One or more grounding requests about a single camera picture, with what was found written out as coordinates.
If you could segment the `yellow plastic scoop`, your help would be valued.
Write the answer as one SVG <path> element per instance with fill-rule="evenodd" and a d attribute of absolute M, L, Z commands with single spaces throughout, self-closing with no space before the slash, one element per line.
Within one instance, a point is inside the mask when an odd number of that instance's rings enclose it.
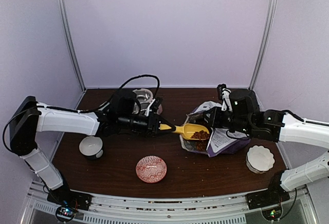
<path fill-rule="evenodd" d="M 198 125 L 198 124 L 191 124 L 191 123 L 187 123 L 183 126 L 174 126 L 174 127 L 169 127 L 165 124 L 160 124 L 160 129 L 170 129 L 170 128 L 175 128 L 175 131 L 172 132 L 174 134 L 179 134 L 181 135 L 184 139 L 186 140 L 196 140 L 196 139 L 191 139 L 191 136 L 195 133 L 198 132 L 200 130 L 204 130 L 207 131 L 209 134 L 209 130 L 202 125 Z"/>

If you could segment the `purple puppy food bag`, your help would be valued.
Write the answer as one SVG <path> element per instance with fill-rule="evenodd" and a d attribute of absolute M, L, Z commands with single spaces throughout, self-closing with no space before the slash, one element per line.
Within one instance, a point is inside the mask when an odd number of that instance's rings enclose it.
<path fill-rule="evenodd" d="M 183 149 L 188 152 L 215 157 L 218 154 L 235 154 L 249 144 L 250 138 L 247 135 L 240 132 L 230 133 L 225 128 L 211 128 L 202 117 L 203 112 L 213 107 L 221 108 L 221 106 L 220 103 L 206 101 L 195 108 L 193 112 L 187 114 L 184 124 L 192 123 L 205 126 L 210 132 L 210 138 L 206 140 L 187 140 L 179 136 Z"/>

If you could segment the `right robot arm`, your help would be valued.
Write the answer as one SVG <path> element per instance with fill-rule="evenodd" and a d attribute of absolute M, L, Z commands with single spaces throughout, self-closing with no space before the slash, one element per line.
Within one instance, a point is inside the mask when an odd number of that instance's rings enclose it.
<path fill-rule="evenodd" d="M 301 118 L 287 109 L 261 111 L 255 92 L 249 89 L 229 92 L 220 85 L 217 93 L 222 106 L 203 113 L 211 128 L 224 128 L 271 142 L 297 142 L 328 148 L 327 122 Z M 328 177 L 328 153 L 276 174 L 263 198 L 266 203 L 274 204 L 283 196 L 283 190 L 289 192 L 325 177 Z"/>

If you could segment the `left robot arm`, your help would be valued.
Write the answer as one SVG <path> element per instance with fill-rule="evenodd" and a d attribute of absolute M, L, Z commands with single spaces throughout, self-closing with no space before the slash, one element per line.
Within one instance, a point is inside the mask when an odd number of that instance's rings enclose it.
<path fill-rule="evenodd" d="M 113 93 L 108 101 L 94 110 L 76 110 L 48 106 L 28 96 L 8 121 L 7 150 L 21 157 L 41 178 L 49 192 L 62 205 L 74 201 L 65 178 L 41 152 L 35 141 L 37 132 L 64 132 L 106 137 L 129 129 L 147 135 L 175 131 L 175 126 L 157 113 L 162 99 L 152 100 L 148 112 L 135 114 L 137 95 L 129 89 Z"/>

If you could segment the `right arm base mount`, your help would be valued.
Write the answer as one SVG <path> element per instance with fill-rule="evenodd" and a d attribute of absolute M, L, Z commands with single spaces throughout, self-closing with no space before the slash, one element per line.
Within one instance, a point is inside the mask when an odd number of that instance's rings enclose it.
<path fill-rule="evenodd" d="M 284 212 L 282 203 L 288 200 L 290 200 L 290 194 L 284 190 L 266 189 L 246 195 L 249 210 L 261 209 L 263 218 L 271 223 L 283 220 L 291 212 L 297 200 L 297 189 L 295 189 L 293 203 L 289 210 Z"/>

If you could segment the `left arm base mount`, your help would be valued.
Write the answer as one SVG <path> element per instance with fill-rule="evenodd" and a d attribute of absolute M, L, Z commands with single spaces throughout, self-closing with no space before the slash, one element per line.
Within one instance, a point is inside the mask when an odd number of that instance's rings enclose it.
<path fill-rule="evenodd" d="M 55 211 L 55 217 L 59 222 L 67 223 L 72 221 L 79 210 L 87 211 L 91 204 L 92 196 L 86 193 L 72 192 L 68 195 L 54 198 L 59 204 Z"/>

